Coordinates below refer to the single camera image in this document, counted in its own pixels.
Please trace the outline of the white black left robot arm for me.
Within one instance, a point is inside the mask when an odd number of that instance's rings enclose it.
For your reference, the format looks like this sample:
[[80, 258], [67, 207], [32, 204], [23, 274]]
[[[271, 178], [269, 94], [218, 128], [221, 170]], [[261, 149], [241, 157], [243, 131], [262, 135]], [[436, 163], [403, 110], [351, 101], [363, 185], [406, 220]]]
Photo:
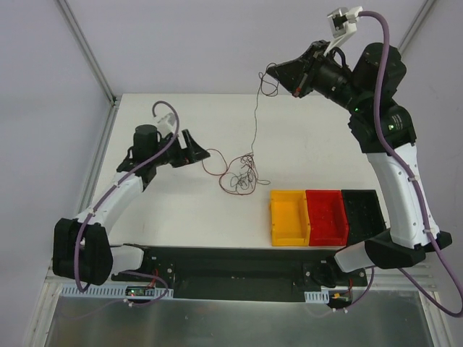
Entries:
[[133, 144], [116, 169], [106, 192], [73, 219], [62, 218], [54, 227], [54, 275], [100, 286], [125, 270], [138, 281], [149, 279], [153, 264], [136, 246], [112, 246], [109, 233], [131, 202], [154, 179], [159, 166], [173, 168], [197, 163], [210, 154], [182, 130], [185, 147], [173, 132], [150, 124], [135, 129]]

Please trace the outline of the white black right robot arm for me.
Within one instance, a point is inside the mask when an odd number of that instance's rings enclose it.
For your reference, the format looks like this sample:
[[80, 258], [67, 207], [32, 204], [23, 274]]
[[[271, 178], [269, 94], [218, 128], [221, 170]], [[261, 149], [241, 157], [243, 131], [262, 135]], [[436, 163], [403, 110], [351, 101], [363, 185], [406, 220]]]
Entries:
[[347, 110], [348, 126], [373, 167], [388, 210], [390, 227], [377, 236], [339, 250], [326, 266], [334, 285], [352, 271], [412, 267], [428, 252], [445, 249], [451, 234], [442, 231], [428, 211], [417, 167], [415, 128], [409, 112], [393, 96], [406, 74], [397, 48], [371, 43], [354, 69], [329, 53], [328, 42], [313, 42], [300, 57], [275, 64], [267, 73], [296, 98], [315, 91]]

